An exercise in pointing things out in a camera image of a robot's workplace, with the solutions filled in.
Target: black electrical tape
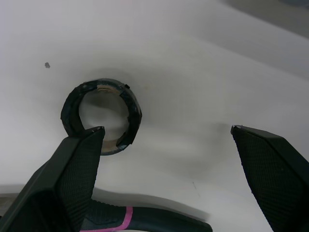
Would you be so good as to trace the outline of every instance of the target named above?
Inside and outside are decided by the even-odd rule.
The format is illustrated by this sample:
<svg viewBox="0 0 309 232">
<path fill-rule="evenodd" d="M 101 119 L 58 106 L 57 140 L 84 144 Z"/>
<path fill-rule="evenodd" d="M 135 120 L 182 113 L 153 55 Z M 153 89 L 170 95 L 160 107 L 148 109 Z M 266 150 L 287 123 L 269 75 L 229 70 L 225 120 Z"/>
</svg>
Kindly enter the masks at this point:
<svg viewBox="0 0 309 232">
<path fill-rule="evenodd" d="M 140 127 L 141 110 L 140 106 L 128 85 L 113 79 L 99 79 L 82 83 L 76 87 L 67 97 L 62 111 L 61 120 L 64 129 L 69 136 L 81 134 L 85 129 L 79 116 L 79 105 L 86 93 L 91 91 L 105 91 L 119 94 L 124 100 L 129 116 L 127 118 L 129 127 L 127 131 L 116 140 L 104 141 L 101 151 L 102 156 L 108 156 L 123 151 L 133 143 L 136 133 Z"/>
</svg>

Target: black tape roll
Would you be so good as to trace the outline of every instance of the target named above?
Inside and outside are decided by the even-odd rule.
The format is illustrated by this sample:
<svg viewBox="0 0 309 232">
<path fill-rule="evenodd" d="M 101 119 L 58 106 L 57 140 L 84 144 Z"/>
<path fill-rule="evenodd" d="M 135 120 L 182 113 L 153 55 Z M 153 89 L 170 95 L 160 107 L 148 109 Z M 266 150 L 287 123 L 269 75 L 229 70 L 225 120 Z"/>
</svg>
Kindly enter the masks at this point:
<svg viewBox="0 0 309 232">
<path fill-rule="evenodd" d="M 125 102 L 129 116 L 127 118 L 129 127 L 119 138 L 112 141 L 104 141 L 101 151 L 102 156 L 108 156 L 123 151 L 133 143 L 136 133 L 140 127 L 141 110 L 136 97 L 128 85 L 113 79 L 99 79 L 82 83 L 76 87 L 67 97 L 62 111 L 61 120 L 64 129 L 69 136 L 79 135 L 85 129 L 79 116 L 79 105 L 86 93 L 91 91 L 105 91 L 119 94 Z"/>
</svg>

